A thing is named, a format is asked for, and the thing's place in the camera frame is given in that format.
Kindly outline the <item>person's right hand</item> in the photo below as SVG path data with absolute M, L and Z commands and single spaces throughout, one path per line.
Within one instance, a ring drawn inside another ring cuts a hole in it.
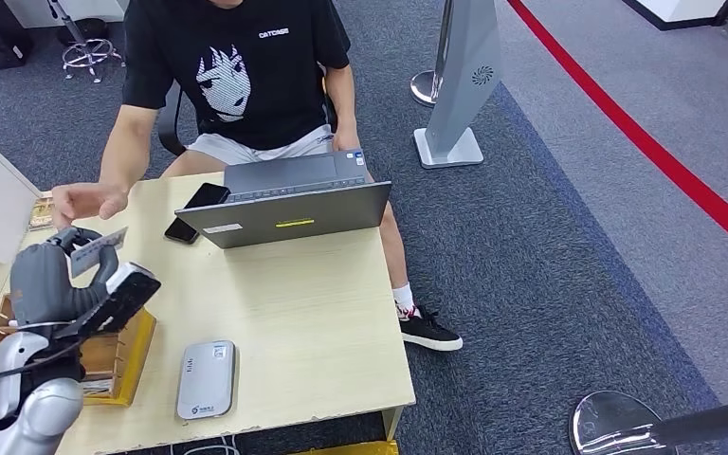
M 53 188 L 51 198 L 53 226 L 65 230 L 76 220 L 106 220 L 123 211 L 128 204 L 128 191 L 105 183 L 73 183 Z

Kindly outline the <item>person's left hand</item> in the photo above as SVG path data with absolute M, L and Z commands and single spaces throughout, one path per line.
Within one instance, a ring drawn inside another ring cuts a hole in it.
M 335 152 L 357 150 L 361 147 L 355 127 L 338 127 L 334 133 L 333 150 Z

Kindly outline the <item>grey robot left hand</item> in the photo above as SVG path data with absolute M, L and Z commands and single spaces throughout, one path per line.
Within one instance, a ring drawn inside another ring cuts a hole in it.
M 100 268 L 83 288 L 71 284 L 67 260 L 76 246 L 88 246 L 100 237 L 91 229 L 66 227 L 17 254 L 10 271 L 9 298 L 20 327 L 77 319 L 106 298 L 107 281 L 118 270 L 114 246 L 97 246 Z

